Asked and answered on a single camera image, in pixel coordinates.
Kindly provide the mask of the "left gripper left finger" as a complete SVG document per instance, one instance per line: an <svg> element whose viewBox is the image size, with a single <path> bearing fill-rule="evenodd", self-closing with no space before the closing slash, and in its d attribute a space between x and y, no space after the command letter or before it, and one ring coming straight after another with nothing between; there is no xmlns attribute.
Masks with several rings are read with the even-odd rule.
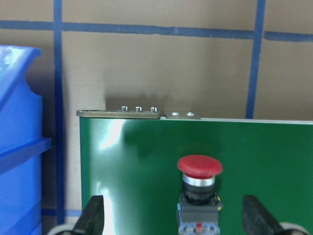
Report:
<svg viewBox="0 0 313 235"><path fill-rule="evenodd" d="M104 198L94 195L72 229L73 235L101 235L104 230Z"/></svg>

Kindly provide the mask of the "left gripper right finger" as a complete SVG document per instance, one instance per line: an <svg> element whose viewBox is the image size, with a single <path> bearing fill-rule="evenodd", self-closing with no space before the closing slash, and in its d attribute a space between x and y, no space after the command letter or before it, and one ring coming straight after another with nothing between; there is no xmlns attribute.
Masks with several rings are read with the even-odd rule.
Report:
<svg viewBox="0 0 313 235"><path fill-rule="evenodd" d="M243 197L242 225L247 235L278 235L285 230L253 195Z"/></svg>

